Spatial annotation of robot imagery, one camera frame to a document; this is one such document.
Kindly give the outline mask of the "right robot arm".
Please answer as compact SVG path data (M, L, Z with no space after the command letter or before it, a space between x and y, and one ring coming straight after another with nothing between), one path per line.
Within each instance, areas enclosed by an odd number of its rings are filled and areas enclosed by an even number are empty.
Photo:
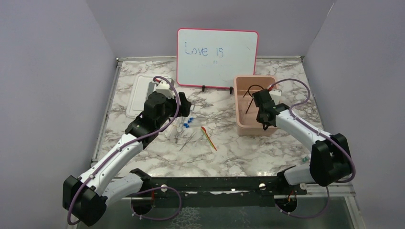
M301 183L326 187L354 175L348 142L342 134L332 135L300 119L285 104L275 104L268 89L252 94L258 108L256 120L267 130L270 126L289 133L310 151L309 163L285 169L277 174L276 189L281 194L292 191Z

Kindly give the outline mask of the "black wire ring stand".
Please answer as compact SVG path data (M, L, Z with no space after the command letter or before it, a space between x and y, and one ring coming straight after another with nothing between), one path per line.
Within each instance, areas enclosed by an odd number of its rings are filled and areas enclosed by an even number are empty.
M253 84L253 85L250 85L250 86L248 87L247 91L246 91L245 94L243 95L243 98L248 94L248 95L251 97L251 101L250 101L250 103L249 103L249 105L248 105L248 107L247 107L247 109L246 109L246 111L245 111L245 114L247 114L247 113L249 112L249 109L250 109L250 107L251 107L251 105L252 105L252 102L253 102L253 100L254 100L254 97L252 96L252 93L250 92L250 89L251 89L252 87L258 87L258 88L260 88L261 90L264 89L264 87L262 87L262 86L260 86L260 85L258 85L258 84Z

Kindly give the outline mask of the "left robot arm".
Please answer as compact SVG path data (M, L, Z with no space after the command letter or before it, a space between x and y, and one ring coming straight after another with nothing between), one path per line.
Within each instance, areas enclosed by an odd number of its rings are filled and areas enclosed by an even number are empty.
M191 105L183 92L175 93L173 98L152 92L144 103L144 110L128 125L118 143L86 172L64 181L63 208L68 211L68 224L75 224L71 220L71 216L75 216L79 222L92 226L109 205L133 193L146 195L150 183L143 177L129 174L117 181L113 178L176 117L187 117Z

